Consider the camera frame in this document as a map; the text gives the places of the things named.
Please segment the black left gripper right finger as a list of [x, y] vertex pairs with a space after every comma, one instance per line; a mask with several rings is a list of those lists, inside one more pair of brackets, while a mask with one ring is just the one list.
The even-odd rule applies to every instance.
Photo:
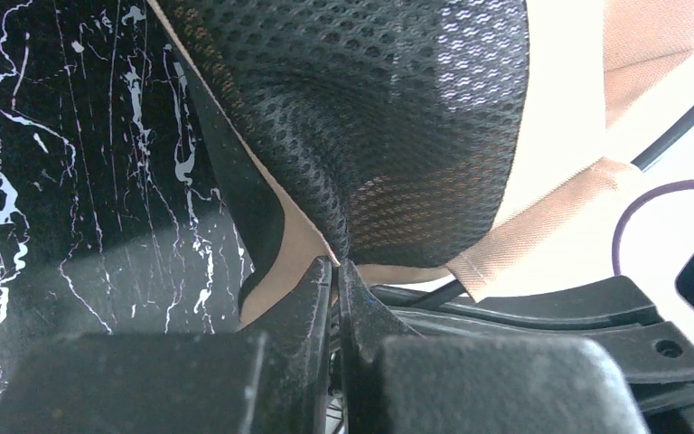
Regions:
[[350, 433], [644, 433], [624, 376], [573, 335], [419, 335], [338, 275], [344, 414]]

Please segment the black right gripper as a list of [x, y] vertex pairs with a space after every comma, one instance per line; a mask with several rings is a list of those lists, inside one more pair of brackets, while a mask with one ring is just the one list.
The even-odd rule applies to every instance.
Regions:
[[[694, 308], [694, 253], [675, 280]], [[654, 433], [694, 433], [694, 344], [627, 277], [525, 297], [457, 297], [397, 308], [423, 335], [568, 335], [601, 345], [621, 368]]]

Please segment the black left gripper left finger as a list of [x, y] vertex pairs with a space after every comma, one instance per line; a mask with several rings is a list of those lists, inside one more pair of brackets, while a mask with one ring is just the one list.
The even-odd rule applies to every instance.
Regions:
[[63, 335], [0, 399], [0, 433], [322, 433], [332, 266], [234, 334]]

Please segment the tan fabric pet tent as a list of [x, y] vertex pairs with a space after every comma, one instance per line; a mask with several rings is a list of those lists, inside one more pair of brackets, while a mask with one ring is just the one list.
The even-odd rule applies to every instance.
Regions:
[[635, 158], [694, 105], [694, 1], [154, 1], [252, 256], [514, 297], [604, 277]]

